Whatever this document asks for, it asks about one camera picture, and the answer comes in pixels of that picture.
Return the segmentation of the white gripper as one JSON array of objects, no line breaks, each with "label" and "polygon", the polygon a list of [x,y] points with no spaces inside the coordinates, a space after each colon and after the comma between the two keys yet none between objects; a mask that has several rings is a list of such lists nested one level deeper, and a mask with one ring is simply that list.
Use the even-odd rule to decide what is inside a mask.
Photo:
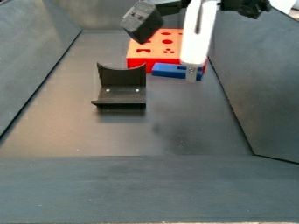
[{"label": "white gripper", "polygon": [[[184,65],[203,65],[207,59],[218,11],[218,0],[191,0],[186,10],[180,61]],[[187,66],[186,80],[195,82],[198,67]]]}]

